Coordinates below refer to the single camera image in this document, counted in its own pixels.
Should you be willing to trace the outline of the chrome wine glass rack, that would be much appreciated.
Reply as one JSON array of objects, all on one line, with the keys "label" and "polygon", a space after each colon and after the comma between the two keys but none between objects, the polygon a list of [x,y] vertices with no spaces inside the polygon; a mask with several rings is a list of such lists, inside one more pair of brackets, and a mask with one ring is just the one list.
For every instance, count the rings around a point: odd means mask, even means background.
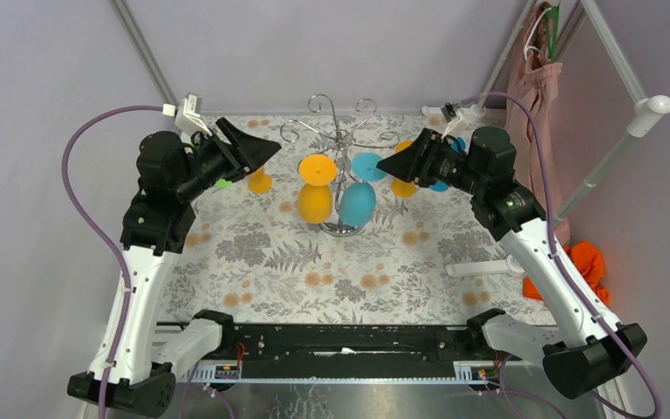
[{"label": "chrome wine glass rack", "polygon": [[316,93],[308,99],[308,111],[311,113],[321,113],[323,102],[329,104],[331,111],[333,125],[333,130],[331,132],[315,128],[301,120],[291,119],[287,120],[279,128],[279,136],[281,140],[290,144],[295,144],[300,139],[299,128],[303,127],[305,130],[314,133],[320,140],[325,142],[326,147],[319,152],[320,154],[327,155],[329,152],[333,153],[336,176],[330,181],[330,184],[335,188],[332,210],[336,219],[334,221],[326,219],[318,223],[318,227],[325,234],[332,237],[352,237],[359,234],[364,229],[364,226],[347,223],[343,220],[343,217],[341,216],[343,198],[346,191],[352,185],[366,183],[367,180],[356,175],[352,163],[353,156],[349,154],[349,151],[351,148],[360,148],[367,151],[395,150],[400,142],[400,136],[395,132],[385,131],[379,135],[379,144],[377,145],[367,145],[355,139],[356,132],[360,130],[378,110],[378,104],[373,99],[363,98],[357,101],[354,107],[355,112],[364,113],[366,117],[355,127],[350,129],[344,129],[340,126],[334,102],[332,98],[324,93]]}]

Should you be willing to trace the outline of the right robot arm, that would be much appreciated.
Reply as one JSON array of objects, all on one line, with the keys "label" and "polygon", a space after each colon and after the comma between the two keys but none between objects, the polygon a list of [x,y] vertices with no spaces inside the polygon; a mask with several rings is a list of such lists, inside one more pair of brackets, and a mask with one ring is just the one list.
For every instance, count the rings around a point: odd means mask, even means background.
[{"label": "right robot arm", "polygon": [[558,393],[576,399],[622,375],[647,343],[642,327],[625,325],[589,288],[555,236],[532,192],[515,178],[516,150],[499,127],[477,128],[468,151],[455,151],[429,128],[378,169],[428,187],[443,182],[471,196],[476,220],[522,267],[557,323],[528,325],[500,309],[468,320],[465,346],[486,360],[496,351],[540,367]]}]

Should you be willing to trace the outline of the pink hanging cloth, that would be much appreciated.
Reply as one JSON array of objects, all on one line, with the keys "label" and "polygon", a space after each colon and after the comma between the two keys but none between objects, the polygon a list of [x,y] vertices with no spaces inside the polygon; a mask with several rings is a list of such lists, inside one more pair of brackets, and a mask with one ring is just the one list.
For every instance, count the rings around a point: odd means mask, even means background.
[{"label": "pink hanging cloth", "polygon": [[510,52],[507,93],[530,113],[508,100],[505,124],[516,148],[516,179],[533,192],[544,209],[552,207],[554,212],[563,202],[550,136],[550,110],[558,96],[563,68],[549,52],[556,35],[557,9],[542,1],[525,19]]}]

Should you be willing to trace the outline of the floral tablecloth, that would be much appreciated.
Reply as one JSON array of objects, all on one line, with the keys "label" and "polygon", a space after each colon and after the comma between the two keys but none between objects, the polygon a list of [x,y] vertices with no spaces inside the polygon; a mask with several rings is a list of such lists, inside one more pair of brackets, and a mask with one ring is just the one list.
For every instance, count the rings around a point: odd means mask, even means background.
[{"label": "floral tablecloth", "polygon": [[195,201],[197,218],[169,275],[160,320],[210,309],[239,322],[459,325],[498,307],[526,323],[553,324],[544,304],[523,296],[520,278],[448,275],[451,263],[504,258],[459,190],[399,197],[390,179],[376,182],[373,217],[352,237],[329,236],[299,217],[297,166],[326,149],[320,133],[341,126],[357,143],[378,147],[441,129],[439,120],[310,114],[303,121],[300,140],[265,166],[269,191],[257,195],[239,182]]}]

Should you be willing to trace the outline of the orange wine glass front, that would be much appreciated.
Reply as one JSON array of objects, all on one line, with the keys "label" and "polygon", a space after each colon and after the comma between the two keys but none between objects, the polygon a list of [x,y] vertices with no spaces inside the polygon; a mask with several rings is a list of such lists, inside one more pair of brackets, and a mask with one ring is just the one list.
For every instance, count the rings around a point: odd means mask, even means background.
[{"label": "orange wine glass front", "polygon": [[308,155],[299,163],[298,173],[304,182],[298,195],[298,214],[307,223],[326,221],[333,210],[330,183],[338,173],[337,165],[327,155]]}]

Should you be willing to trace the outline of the orange wine glass back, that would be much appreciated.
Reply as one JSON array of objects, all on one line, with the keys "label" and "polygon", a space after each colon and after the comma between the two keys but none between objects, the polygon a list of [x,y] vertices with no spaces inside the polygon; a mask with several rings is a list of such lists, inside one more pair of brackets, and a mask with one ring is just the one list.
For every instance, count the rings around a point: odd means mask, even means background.
[{"label": "orange wine glass back", "polygon": [[248,189],[251,193],[261,195],[268,192],[273,185],[273,178],[260,168],[248,176]]}]

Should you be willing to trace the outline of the orange cloth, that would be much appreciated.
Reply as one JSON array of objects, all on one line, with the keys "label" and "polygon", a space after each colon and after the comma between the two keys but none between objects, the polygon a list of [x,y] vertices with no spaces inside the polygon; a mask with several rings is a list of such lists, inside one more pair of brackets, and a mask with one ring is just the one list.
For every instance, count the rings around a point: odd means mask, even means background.
[{"label": "orange cloth", "polygon": [[565,245],[564,251],[596,297],[608,306],[611,296],[602,284],[605,277],[605,261],[599,249],[594,244],[582,240],[574,245]]}]

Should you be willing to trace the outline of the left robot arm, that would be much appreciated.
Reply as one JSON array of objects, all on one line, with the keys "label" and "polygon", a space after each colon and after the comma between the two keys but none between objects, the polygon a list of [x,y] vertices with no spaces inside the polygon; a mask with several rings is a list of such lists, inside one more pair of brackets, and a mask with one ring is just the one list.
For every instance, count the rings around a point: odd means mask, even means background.
[{"label": "left robot arm", "polygon": [[101,345],[87,370],[73,375],[67,393],[109,409],[158,418],[174,397],[177,380],[206,355],[236,351],[233,318],[198,312],[179,334],[154,347],[154,331],[169,273],[195,221],[194,200],[220,180],[239,182],[281,150],[276,141],[247,134],[222,118],[212,131],[184,141],[172,131],[145,137],[136,167],[138,191],[109,248],[120,278]]}]

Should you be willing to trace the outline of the white pipe on table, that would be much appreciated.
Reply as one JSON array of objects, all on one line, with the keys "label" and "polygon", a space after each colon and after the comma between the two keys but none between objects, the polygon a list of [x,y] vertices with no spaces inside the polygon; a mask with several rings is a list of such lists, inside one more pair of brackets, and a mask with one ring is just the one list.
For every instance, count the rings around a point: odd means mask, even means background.
[{"label": "white pipe on table", "polygon": [[509,274],[522,276],[523,267],[511,255],[501,260],[447,264],[446,272],[450,277],[464,278],[482,275]]}]

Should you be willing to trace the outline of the green wine glass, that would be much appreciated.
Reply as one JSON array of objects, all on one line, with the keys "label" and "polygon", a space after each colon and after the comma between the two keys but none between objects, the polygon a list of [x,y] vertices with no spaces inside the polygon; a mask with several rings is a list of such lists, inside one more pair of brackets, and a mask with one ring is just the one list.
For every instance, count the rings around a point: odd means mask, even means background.
[{"label": "green wine glass", "polygon": [[227,181],[227,180],[221,179],[221,180],[219,180],[219,181],[217,181],[217,182],[215,183],[215,187],[216,187],[217,189],[226,189],[226,188],[231,187],[233,184],[234,184],[234,183],[231,182],[231,181]]}]

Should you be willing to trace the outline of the blue wine glass front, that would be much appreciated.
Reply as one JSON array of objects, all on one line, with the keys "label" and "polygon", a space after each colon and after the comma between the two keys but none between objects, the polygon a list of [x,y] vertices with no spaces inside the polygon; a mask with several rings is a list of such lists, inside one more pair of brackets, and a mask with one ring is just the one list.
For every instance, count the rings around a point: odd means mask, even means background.
[{"label": "blue wine glass front", "polygon": [[363,227],[371,220],[377,203],[373,183],[386,178],[386,172],[377,167],[381,160],[375,153],[359,153],[352,158],[357,181],[345,190],[340,201],[338,215],[343,223]]}]

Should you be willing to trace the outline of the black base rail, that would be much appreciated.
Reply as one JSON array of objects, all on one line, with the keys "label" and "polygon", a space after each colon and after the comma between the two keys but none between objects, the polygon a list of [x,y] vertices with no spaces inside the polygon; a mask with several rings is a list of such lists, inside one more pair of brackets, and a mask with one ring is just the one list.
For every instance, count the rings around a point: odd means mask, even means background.
[{"label": "black base rail", "polygon": [[447,379],[457,361],[494,366],[497,351],[465,326],[264,324],[235,326],[203,356],[244,379]]}]

